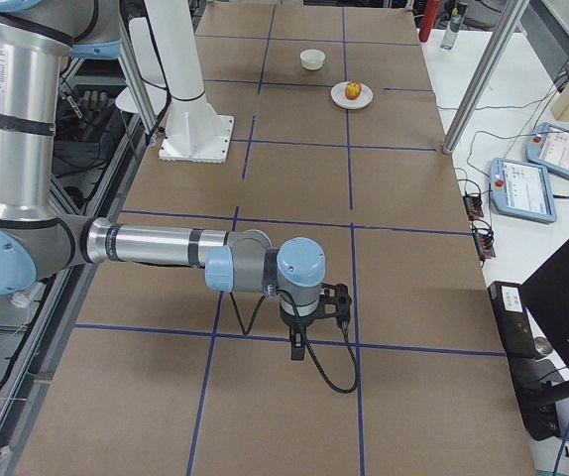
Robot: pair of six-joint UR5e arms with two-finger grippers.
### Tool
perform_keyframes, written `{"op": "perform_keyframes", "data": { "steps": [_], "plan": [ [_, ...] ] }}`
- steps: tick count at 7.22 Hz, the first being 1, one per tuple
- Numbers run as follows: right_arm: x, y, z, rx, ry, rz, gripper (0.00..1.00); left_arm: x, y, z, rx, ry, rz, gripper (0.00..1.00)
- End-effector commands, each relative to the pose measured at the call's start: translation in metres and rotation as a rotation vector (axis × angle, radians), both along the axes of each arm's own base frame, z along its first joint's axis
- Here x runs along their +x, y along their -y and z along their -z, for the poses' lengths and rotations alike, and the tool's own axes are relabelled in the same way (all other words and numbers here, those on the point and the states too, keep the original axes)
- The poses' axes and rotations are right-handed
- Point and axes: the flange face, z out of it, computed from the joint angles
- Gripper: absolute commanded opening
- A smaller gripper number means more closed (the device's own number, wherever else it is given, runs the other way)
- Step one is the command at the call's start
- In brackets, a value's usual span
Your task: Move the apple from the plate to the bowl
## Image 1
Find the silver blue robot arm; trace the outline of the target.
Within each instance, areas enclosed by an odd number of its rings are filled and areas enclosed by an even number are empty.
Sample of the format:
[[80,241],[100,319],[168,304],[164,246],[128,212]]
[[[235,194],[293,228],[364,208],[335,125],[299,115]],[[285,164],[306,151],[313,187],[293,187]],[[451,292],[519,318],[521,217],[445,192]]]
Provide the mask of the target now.
[[325,257],[308,238],[274,248],[260,231],[130,226],[50,206],[60,63],[123,51],[115,1],[0,1],[0,295],[83,263],[201,269],[213,290],[280,301],[291,356],[328,301]]

